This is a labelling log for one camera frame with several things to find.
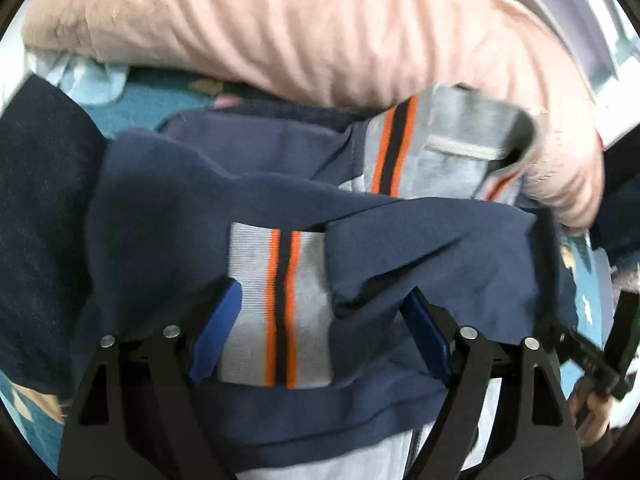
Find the pillow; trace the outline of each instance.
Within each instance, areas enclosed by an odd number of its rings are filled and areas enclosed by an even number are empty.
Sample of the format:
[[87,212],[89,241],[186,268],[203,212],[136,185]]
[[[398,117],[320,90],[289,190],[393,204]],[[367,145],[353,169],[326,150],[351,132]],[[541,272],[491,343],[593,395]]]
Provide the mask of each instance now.
[[184,68],[321,105],[386,108],[464,82],[536,113],[527,190],[564,224],[598,208],[593,104],[558,39],[514,0],[35,0],[30,47]]

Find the teal patterned fabric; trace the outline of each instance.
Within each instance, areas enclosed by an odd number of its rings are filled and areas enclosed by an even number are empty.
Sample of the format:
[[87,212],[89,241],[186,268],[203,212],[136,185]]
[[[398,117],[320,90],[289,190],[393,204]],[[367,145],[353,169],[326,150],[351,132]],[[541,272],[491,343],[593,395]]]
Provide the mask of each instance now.
[[117,100],[100,106],[80,104],[101,133],[111,139],[126,128],[155,130],[170,115],[207,107],[223,92],[245,99],[275,99],[244,83],[222,82],[181,70],[132,68]]
[[31,400],[18,393],[2,372],[0,372],[0,399],[31,448],[56,473],[63,426],[50,418]]

